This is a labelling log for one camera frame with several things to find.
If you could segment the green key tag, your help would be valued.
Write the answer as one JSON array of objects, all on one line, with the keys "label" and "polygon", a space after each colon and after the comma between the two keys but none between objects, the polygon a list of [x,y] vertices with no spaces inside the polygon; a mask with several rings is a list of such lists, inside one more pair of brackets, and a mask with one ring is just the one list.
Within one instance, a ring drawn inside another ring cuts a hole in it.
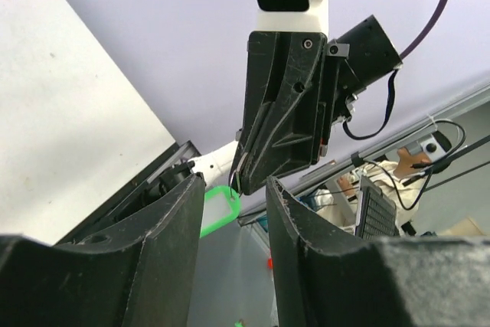
[{"label": "green key tag", "polygon": [[218,185],[204,194],[200,238],[235,221],[240,214],[240,196],[227,185]]}]

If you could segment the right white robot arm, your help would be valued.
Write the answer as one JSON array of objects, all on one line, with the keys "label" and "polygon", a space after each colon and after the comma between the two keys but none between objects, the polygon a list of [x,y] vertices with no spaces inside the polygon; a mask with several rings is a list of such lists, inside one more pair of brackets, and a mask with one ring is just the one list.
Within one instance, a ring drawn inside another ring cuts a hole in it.
[{"label": "right white robot arm", "polygon": [[319,31],[252,32],[232,189],[251,195],[270,176],[315,165],[332,125],[351,118],[348,104],[401,64],[374,16],[332,40]]}]

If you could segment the metal keyring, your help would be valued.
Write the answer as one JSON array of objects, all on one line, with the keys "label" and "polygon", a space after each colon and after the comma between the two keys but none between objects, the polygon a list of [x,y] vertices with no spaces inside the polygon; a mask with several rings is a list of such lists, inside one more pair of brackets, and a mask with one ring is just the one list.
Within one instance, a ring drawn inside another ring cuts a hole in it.
[{"label": "metal keyring", "polygon": [[243,170],[234,168],[230,171],[229,186],[239,195],[243,194]]}]

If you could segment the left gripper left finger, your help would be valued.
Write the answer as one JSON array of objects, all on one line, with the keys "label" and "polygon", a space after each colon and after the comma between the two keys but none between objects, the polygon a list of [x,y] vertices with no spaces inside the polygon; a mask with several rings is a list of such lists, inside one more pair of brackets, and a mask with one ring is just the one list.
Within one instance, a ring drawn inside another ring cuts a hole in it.
[{"label": "left gripper left finger", "polygon": [[1,238],[3,326],[184,326],[205,183],[163,198],[77,244]]}]

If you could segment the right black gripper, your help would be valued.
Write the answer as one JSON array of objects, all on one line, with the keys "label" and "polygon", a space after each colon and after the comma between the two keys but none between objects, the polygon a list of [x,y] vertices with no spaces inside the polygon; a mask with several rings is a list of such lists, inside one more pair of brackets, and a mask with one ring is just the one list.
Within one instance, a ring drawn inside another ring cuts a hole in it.
[{"label": "right black gripper", "polygon": [[243,125],[235,168],[243,195],[270,176],[308,168],[326,156],[332,125],[351,117],[353,92],[342,84],[350,44],[319,32],[254,31],[248,40]]}]

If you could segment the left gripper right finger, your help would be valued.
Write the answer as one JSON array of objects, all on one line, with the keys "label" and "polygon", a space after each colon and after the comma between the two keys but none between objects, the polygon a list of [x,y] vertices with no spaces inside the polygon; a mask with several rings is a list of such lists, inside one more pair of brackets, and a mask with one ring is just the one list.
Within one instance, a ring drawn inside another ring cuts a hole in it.
[{"label": "left gripper right finger", "polygon": [[351,235],[266,183],[281,326],[487,326],[487,237]]}]

